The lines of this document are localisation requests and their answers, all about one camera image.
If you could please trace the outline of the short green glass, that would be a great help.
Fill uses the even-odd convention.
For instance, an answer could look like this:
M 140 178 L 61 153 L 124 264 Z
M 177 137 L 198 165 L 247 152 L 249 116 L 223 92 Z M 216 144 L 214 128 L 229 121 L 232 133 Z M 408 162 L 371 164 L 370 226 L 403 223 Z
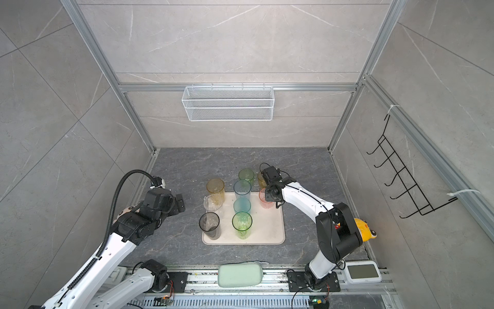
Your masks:
M 250 168 L 245 168 L 239 171 L 238 173 L 239 180 L 245 180 L 249 182 L 251 185 L 255 182 L 255 173 Z

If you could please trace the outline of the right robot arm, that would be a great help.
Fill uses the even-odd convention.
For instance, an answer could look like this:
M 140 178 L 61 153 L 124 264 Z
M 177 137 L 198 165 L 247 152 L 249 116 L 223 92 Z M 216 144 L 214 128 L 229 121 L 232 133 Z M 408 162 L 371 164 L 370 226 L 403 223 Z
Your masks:
M 268 166 L 261 171 L 266 182 L 265 198 L 276 207 L 289 203 L 307 215 L 316 225 L 319 251 L 306 265 L 304 279 L 315 288 L 338 264 L 363 244 L 359 228 L 348 205 L 334 204 L 311 193 L 294 178 Z

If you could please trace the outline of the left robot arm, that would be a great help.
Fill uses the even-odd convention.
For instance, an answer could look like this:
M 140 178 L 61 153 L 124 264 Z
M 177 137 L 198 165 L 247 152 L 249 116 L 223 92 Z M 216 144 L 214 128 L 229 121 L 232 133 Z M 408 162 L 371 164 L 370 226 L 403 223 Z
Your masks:
M 126 180 L 133 174 L 147 177 L 151 186 L 144 200 L 133 209 L 117 216 L 118 197 Z M 140 294 L 163 292 L 172 288 L 167 267 L 155 260 L 140 263 L 133 274 L 98 295 L 100 287 L 114 269 L 137 246 L 162 226 L 170 216 L 185 211 L 182 194 L 172 194 L 158 176 L 134 169 L 119 181 L 111 202 L 104 239 L 97 251 L 56 294 L 45 301 L 41 308 L 122 308 Z

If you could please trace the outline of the pink glass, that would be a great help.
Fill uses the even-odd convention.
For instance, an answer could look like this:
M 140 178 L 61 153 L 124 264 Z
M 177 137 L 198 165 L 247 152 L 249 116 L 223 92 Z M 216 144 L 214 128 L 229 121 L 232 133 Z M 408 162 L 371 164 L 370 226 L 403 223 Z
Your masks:
M 266 200 L 266 189 L 262 188 L 259 192 L 259 199 L 261 201 L 261 206 L 265 209 L 270 209 L 272 208 L 275 203 L 274 202 L 269 202 Z

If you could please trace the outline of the clear glass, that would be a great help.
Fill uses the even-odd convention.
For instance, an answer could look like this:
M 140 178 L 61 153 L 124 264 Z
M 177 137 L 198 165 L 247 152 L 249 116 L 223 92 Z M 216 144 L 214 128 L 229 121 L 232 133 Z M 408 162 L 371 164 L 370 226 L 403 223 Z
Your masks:
M 216 212 L 223 206 L 224 202 L 223 194 L 210 194 L 204 197 L 203 207 L 206 212 Z

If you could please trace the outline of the teal glass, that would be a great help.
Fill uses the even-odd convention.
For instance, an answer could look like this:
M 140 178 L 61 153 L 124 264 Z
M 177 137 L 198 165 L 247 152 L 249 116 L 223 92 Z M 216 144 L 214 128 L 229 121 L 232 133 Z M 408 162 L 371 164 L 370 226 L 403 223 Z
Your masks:
M 238 198 L 234 202 L 234 211 L 235 213 L 247 212 L 251 211 L 252 204 L 248 198 Z

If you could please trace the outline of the blue glass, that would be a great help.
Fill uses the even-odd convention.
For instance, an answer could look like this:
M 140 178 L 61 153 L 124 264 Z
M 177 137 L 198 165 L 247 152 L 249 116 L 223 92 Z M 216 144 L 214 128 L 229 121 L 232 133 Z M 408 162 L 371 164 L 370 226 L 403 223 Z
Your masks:
M 238 180 L 234 184 L 234 193 L 237 199 L 246 198 L 247 200 L 249 200 L 251 190 L 252 190 L 252 185 L 247 180 Z

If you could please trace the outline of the dark grey glass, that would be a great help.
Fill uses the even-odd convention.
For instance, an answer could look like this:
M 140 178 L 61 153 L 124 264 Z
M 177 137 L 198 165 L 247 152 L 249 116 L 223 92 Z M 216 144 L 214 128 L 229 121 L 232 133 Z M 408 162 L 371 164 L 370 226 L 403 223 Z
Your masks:
M 208 238 L 218 239 L 221 235 L 220 217 L 214 212 L 206 212 L 199 219 L 199 228 Z

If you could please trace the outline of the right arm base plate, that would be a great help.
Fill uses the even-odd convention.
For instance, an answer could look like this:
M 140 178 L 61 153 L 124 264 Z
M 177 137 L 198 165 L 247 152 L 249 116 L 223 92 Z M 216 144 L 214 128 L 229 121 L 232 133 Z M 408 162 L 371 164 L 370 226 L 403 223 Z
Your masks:
M 286 271 L 290 292 L 340 292 L 337 273 L 332 272 L 322 279 L 310 279 L 305 271 Z

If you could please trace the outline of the short amber glass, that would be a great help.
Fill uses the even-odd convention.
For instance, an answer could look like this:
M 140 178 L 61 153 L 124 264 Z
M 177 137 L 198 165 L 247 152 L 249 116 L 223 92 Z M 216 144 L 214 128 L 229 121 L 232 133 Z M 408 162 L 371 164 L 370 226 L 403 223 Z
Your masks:
M 258 174 L 257 174 L 257 180 L 258 180 L 258 183 L 259 183 L 259 187 L 261 189 L 266 188 L 267 183 L 266 183 L 264 177 L 262 176 L 262 173 L 261 172 L 258 172 Z

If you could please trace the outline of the tall yellow glass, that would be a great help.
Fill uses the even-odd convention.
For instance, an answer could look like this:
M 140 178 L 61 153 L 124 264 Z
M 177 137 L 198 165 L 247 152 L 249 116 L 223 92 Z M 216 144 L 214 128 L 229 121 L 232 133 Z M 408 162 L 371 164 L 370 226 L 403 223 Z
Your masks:
M 210 194 L 211 201 L 222 206 L 225 201 L 225 183 L 220 178 L 213 178 L 207 182 L 207 191 Z

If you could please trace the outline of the tall light green glass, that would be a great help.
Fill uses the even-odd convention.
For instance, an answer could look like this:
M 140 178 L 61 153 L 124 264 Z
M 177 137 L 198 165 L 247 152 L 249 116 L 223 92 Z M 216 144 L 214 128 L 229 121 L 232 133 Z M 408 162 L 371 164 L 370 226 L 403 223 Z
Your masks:
M 247 239 L 250 235 L 253 219 L 248 212 L 238 212 L 232 218 L 232 226 L 240 239 Z

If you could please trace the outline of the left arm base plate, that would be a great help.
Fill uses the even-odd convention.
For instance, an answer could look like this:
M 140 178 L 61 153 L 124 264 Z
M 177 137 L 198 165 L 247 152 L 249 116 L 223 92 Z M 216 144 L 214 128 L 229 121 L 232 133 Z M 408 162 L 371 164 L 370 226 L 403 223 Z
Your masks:
M 168 272 L 169 280 L 164 290 L 165 293 L 171 292 L 171 287 L 173 287 L 174 293 L 184 293 L 187 285 L 187 280 L 189 273 L 187 272 Z

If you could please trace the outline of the beige plastic tray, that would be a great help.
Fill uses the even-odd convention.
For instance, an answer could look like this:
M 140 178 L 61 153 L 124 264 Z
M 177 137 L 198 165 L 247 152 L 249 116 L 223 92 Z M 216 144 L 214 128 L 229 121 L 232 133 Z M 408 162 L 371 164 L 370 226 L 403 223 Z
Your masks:
M 253 225 L 244 236 L 234 228 L 232 219 L 234 211 L 234 193 L 225 194 L 225 202 L 216 213 L 219 216 L 221 234 L 217 239 L 211 239 L 202 234 L 202 242 L 206 245 L 280 245 L 285 241 L 283 210 L 274 205 L 267 206 L 254 192 L 250 196 L 252 208 L 250 216 Z

